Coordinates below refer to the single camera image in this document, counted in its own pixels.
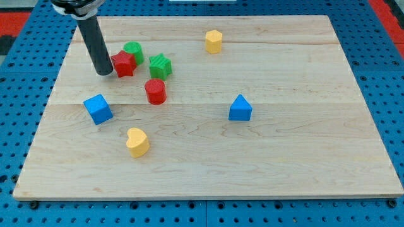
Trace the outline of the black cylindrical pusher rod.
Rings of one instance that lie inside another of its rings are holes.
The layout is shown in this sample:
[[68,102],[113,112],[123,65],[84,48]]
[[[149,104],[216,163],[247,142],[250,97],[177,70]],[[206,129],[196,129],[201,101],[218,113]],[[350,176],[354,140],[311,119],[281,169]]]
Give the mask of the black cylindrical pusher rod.
[[101,76],[112,73],[114,68],[97,17],[77,20],[77,24],[96,73]]

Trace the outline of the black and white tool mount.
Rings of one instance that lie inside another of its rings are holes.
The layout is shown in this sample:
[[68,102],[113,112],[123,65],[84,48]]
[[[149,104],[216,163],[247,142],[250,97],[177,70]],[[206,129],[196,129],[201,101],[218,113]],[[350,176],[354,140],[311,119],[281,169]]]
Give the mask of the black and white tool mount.
[[70,15],[75,20],[95,16],[105,0],[51,0],[52,7],[60,15]]

